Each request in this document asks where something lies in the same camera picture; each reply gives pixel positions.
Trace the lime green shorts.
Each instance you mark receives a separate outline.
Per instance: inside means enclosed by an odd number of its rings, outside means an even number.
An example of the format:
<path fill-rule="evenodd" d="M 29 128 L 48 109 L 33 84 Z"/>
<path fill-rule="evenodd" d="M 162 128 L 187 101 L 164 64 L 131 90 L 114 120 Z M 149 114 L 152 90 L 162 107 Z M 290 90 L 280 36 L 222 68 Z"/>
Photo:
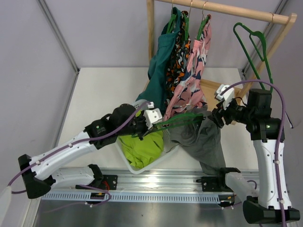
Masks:
<path fill-rule="evenodd" d="M 130 135 L 118 137 L 121 150 L 130 166 L 142 169 L 158 159 L 164 150 L 163 132 L 146 135 L 143 140 Z"/>

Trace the green hanger of grey shorts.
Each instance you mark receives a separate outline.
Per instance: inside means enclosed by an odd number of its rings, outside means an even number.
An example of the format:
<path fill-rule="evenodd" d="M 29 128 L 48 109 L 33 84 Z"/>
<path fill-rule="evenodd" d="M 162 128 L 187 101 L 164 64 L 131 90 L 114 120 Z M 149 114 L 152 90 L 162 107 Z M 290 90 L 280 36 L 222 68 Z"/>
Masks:
<path fill-rule="evenodd" d="M 157 132 L 157 131 L 165 131 L 171 128 L 176 128 L 184 125 L 188 125 L 192 122 L 199 122 L 205 120 L 205 116 L 203 113 L 182 113 L 177 116 L 173 116 L 172 118 L 169 118 L 168 120 L 164 121 L 164 119 L 161 119 L 151 125 L 151 128 L 149 128 L 142 136 L 140 136 L 138 133 L 132 135 L 132 138 L 139 138 L 143 139 L 143 137 L 147 134 Z"/>

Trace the grey shorts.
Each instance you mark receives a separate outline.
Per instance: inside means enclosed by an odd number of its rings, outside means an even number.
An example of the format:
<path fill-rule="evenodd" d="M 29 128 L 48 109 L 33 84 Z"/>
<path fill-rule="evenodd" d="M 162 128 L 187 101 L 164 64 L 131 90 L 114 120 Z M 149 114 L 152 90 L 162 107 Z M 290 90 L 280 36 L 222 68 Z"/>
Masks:
<path fill-rule="evenodd" d="M 199 161 L 206 175 L 219 175 L 225 168 L 221 146 L 221 129 L 208 116 L 208 106 L 191 109 L 191 113 L 203 114 L 204 120 L 170 128 L 170 139 L 178 143 L 191 157 Z"/>

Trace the green hanger of lime shorts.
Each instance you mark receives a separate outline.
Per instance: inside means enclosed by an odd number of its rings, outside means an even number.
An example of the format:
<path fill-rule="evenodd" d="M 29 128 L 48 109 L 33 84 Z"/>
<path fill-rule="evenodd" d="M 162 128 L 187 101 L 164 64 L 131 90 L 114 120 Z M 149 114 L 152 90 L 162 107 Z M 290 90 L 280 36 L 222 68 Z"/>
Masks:
<path fill-rule="evenodd" d="M 240 43 L 240 45 L 241 45 L 241 47 L 242 47 L 242 49 L 243 49 L 243 51 L 244 51 L 244 53 L 245 53 L 245 55 L 247 57 L 247 60 L 248 60 L 250 66 L 252 68 L 252 71 L 253 71 L 254 75 L 256 76 L 256 78 L 258 80 L 261 80 L 261 78 L 259 76 L 259 73 L 257 72 L 257 68 L 256 68 L 256 66 L 253 63 L 252 58 L 248 54 L 248 51 L 247 51 L 247 49 L 246 49 L 246 47 L 245 47 L 245 45 L 244 45 L 241 37 L 239 36 L 238 32 L 236 31 L 237 27 L 243 28 L 249 34 L 250 42 L 252 43 L 252 45 L 253 45 L 253 47 L 254 47 L 254 49 L 255 49 L 255 51 L 256 51 L 259 59 L 261 60 L 261 63 L 265 64 L 269 82 L 271 84 L 273 84 L 272 73 L 271 73 L 269 61 L 268 61 L 268 58 L 267 58 L 267 42 L 266 42 L 264 34 L 262 32 L 260 32 L 260 31 L 252 31 L 251 29 L 249 29 L 247 26 L 245 26 L 241 22 L 237 22 L 233 26 L 233 33 L 235 34 L 237 40 L 239 41 L 239 43 Z M 254 42 L 253 37 L 256 37 L 256 38 L 259 39 L 260 44 L 261 44 L 261 50 L 259 50 L 258 46 Z"/>

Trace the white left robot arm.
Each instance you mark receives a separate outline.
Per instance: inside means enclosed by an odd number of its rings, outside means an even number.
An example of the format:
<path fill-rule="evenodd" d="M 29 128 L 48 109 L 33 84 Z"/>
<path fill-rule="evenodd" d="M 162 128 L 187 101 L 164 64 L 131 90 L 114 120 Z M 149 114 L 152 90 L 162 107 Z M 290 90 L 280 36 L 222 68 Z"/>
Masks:
<path fill-rule="evenodd" d="M 154 108 L 151 102 L 145 101 L 139 107 L 122 104 L 112 113 L 93 121 L 61 146 L 35 157 L 26 154 L 20 156 L 18 163 L 28 198 L 39 198 L 55 188 L 101 188 L 104 176 L 98 165 L 65 170 L 62 167 L 115 143 L 119 136 L 135 135 L 142 140 L 161 119 L 160 110 Z"/>

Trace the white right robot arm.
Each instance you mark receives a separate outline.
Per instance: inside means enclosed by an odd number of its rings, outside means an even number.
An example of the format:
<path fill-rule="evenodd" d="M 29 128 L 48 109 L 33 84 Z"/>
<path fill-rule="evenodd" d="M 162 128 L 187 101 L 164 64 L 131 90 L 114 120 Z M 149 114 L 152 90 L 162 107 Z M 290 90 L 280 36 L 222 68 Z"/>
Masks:
<path fill-rule="evenodd" d="M 258 160 L 259 184 L 255 189 L 234 167 L 219 170 L 217 177 L 202 177 L 208 191 L 234 192 L 242 202 L 249 224 L 281 224 L 300 220 L 299 210 L 289 199 L 284 175 L 284 130 L 281 120 L 271 117 L 271 92 L 252 89 L 245 106 L 236 101 L 234 89 L 221 85 L 215 92 L 218 100 L 209 120 L 219 128 L 235 121 L 246 126 Z"/>

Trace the teal shorts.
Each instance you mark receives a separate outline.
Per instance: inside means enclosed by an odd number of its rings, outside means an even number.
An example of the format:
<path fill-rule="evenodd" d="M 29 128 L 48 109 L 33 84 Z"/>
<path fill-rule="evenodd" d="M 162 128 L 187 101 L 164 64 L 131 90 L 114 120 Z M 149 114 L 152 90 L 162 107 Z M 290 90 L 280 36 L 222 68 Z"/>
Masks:
<path fill-rule="evenodd" d="M 159 108 L 161 113 L 165 113 L 166 106 L 166 71 L 167 64 L 170 60 L 172 50 L 175 45 L 177 35 L 180 31 L 181 11 L 173 7 L 173 15 L 176 16 L 176 25 L 173 32 L 168 33 L 168 24 L 162 30 L 158 38 L 158 49 L 155 56 L 150 60 L 148 68 L 148 78 L 150 79 L 146 89 L 137 97 L 138 100 L 147 100 L 154 102 L 156 108 Z"/>

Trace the pink patterned shorts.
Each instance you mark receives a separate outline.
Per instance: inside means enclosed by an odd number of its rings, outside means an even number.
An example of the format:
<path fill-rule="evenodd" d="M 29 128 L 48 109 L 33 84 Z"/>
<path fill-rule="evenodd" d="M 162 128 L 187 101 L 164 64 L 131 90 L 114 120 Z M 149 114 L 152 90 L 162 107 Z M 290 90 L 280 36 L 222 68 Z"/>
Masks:
<path fill-rule="evenodd" d="M 200 81 L 211 45 L 212 29 L 210 20 L 204 27 L 201 39 L 195 39 L 193 42 L 186 64 L 185 75 L 177 85 L 174 96 L 165 111 L 165 121 L 178 113 L 184 113 L 193 108 L 201 108 L 207 104 Z"/>

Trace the black orange patterned shorts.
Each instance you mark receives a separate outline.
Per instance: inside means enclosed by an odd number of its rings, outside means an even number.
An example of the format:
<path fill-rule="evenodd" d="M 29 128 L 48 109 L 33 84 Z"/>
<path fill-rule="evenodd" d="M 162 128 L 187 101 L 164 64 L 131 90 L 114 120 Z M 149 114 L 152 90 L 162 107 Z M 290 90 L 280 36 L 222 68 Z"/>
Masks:
<path fill-rule="evenodd" d="M 184 18 L 181 12 L 180 30 L 176 37 L 175 45 L 173 47 L 170 60 L 166 72 L 166 85 L 165 85 L 165 106 L 168 107 L 174 91 L 183 79 L 186 72 L 186 64 L 190 53 L 191 40 L 184 40 Z"/>

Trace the green hanger of pink shorts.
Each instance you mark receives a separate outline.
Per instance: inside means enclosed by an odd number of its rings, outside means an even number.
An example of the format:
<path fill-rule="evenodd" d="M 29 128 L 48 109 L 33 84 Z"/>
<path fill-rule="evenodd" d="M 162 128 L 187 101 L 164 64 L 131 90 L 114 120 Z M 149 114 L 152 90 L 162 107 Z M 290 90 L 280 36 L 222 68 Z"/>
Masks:
<path fill-rule="evenodd" d="M 207 14 L 206 16 L 204 15 L 204 10 L 205 10 L 205 6 L 207 4 L 208 1 L 206 1 L 204 4 L 203 4 L 203 7 L 202 7 L 202 21 L 200 23 L 200 26 L 199 26 L 199 30 L 198 30 L 198 33 L 197 33 L 197 36 L 196 36 L 196 40 L 200 40 L 201 39 L 201 36 L 202 36 L 202 32 L 204 30 L 204 27 L 206 26 L 206 24 L 208 23 L 208 21 L 210 20 L 211 18 L 211 15 L 210 14 Z"/>

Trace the green hanger of patterned shorts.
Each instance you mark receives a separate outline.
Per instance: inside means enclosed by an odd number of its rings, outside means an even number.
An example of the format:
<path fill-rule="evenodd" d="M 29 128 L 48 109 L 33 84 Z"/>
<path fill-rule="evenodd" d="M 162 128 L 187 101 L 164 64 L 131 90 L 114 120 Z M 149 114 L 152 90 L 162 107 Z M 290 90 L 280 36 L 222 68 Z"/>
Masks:
<path fill-rule="evenodd" d="M 184 22 L 185 22 L 185 25 L 184 25 L 184 40 L 185 41 L 187 41 L 188 37 L 189 37 L 188 31 L 189 31 L 189 20 L 190 20 L 190 14 L 191 14 L 191 9 L 192 9 L 192 3 L 193 3 L 193 0 L 191 0 L 189 11 L 182 12 Z"/>

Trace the green hanger of teal shorts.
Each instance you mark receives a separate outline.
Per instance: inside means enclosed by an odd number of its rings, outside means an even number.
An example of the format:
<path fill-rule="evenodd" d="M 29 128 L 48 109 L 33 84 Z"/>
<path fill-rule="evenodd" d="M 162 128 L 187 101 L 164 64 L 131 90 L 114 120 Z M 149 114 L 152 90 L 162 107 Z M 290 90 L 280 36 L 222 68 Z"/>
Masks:
<path fill-rule="evenodd" d="M 173 33 L 175 27 L 176 27 L 176 21 L 177 21 L 177 10 L 175 9 L 174 7 L 174 0 L 171 1 L 171 4 L 172 4 L 172 9 L 171 9 L 171 16 L 170 16 L 170 19 L 169 19 L 169 22 L 168 22 L 168 27 L 167 27 L 167 30 L 166 30 L 166 34 L 171 34 Z"/>

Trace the wooden clothes rack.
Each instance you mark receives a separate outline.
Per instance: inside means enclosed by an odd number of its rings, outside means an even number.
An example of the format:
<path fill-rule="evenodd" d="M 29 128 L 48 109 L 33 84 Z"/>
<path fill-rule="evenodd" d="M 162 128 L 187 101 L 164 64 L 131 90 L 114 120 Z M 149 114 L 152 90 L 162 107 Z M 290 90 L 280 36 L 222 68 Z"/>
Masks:
<path fill-rule="evenodd" d="M 165 2 L 165 3 L 171 3 L 171 0 L 158 0 L 160 2 Z M 155 20 L 155 14 L 154 14 L 154 0 L 147 0 L 146 5 L 147 5 L 147 27 L 148 27 L 148 55 L 149 55 L 149 61 L 152 59 L 154 56 L 154 43 L 155 43 L 155 38 L 154 38 L 154 20 Z M 201 9 L 203 7 L 203 4 L 206 2 L 206 0 L 193 0 L 192 3 L 192 8 L 195 9 Z M 180 5 L 180 6 L 187 6 L 190 7 L 191 0 L 174 0 L 175 5 Z M 214 3 L 211 1 L 208 1 L 205 10 L 210 11 L 210 12 L 216 12 L 216 13 L 221 13 L 221 14 L 226 14 L 226 15 L 232 15 L 236 17 L 242 17 L 242 18 L 248 18 L 248 19 L 253 19 L 253 20 L 258 20 L 258 21 L 264 21 L 268 22 L 267 28 L 264 31 L 264 36 L 267 38 L 271 30 L 275 25 L 281 25 L 280 30 L 270 43 L 270 45 L 267 47 L 267 58 L 270 60 L 270 58 L 273 56 L 273 54 L 276 52 L 277 48 L 280 46 L 284 38 L 287 36 L 291 28 L 296 22 L 297 19 L 297 14 L 291 13 L 289 16 L 284 16 L 281 14 L 275 14 L 271 12 L 263 12 L 263 11 L 257 11 L 257 10 L 252 10 L 252 9 L 246 9 L 246 8 L 241 8 L 241 7 L 235 7 L 235 6 L 229 6 L 229 5 L 224 5 L 224 4 L 219 4 L 219 3 Z M 260 41 L 257 44 L 258 48 L 261 49 L 261 44 Z M 260 62 L 256 66 L 257 72 L 259 75 L 265 68 L 265 64 Z M 251 74 L 251 79 L 256 79 L 256 76 L 252 72 Z M 215 88 L 219 86 L 219 83 L 210 81 L 210 80 L 202 80 L 203 84 L 206 85 L 206 88 L 209 88 L 210 91 L 214 91 Z M 248 93 L 248 90 L 252 87 L 252 82 L 249 83 L 248 85 L 244 85 L 244 88 L 238 89 L 237 88 L 237 93 L 241 97 L 244 97 Z"/>

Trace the white perforated plastic basket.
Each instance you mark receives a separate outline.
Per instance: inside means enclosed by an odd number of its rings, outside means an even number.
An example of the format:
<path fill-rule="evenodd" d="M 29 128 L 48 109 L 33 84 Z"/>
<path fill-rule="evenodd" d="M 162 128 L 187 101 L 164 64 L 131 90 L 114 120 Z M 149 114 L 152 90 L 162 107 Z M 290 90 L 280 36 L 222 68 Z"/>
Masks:
<path fill-rule="evenodd" d="M 116 147 L 130 172 L 140 174 L 175 154 L 179 145 L 170 140 L 167 129 L 156 126 L 162 115 L 153 102 L 122 104 L 113 111 L 110 120 L 120 126 L 132 114 L 133 119 L 119 131 Z"/>

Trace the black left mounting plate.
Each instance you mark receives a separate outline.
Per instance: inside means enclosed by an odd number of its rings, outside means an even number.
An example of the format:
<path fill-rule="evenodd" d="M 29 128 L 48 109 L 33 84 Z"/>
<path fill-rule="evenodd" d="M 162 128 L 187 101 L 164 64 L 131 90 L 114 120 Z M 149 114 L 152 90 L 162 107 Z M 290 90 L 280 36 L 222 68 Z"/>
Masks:
<path fill-rule="evenodd" d="M 104 175 L 102 185 L 105 187 L 106 190 L 116 190 L 118 183 L 118 176 L 117 175 Z"/>

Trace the black mounting plate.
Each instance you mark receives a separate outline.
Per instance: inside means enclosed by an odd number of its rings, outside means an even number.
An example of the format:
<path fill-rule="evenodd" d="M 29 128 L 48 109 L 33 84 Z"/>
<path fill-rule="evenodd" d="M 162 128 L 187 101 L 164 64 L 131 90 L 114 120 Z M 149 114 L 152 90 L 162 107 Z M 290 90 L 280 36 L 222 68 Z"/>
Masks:
<path fill-rule="evenodd" d="M 104 175 L 102 185 L 105 187 L 106 190 L 116 190 L 118 183 L 118 176 L 117 175 Z"/>
<path fill-rule="evenodd" d="M 203 176 L 197 179 L 196 182 L 201 184 L 202 191 L 204 192 L 233 192 L 226 185 L 225 181 L 218 176 Z"/>

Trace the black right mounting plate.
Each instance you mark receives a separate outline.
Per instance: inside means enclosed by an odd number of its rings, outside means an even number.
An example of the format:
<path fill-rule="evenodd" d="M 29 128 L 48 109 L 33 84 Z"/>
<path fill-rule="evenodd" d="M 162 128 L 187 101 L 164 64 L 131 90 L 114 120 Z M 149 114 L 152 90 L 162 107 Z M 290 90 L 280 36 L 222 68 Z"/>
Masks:
<path fill-rule="evenodd" d="M 197 179 L 196 182 L 201 184 L 202 191 L 204 192 L 233 192 L 226 185 L 225 181 L 218 176 L 203 176 Z"/>

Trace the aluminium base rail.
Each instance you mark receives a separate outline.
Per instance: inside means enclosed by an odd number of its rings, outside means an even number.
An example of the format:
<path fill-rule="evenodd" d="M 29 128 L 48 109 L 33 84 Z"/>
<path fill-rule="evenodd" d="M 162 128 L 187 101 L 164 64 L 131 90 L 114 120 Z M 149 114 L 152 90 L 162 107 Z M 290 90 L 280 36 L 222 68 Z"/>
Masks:
<path fill-rule="evenodd" d="M 202 184 L 198 183 L 204 176 L 199 170 L 155 169 L 138 175 L 126 169 L 102 168 L 105 175 L 117 175 L 116 190 L 110 194 L 198 194 L 203 193 Z"/>

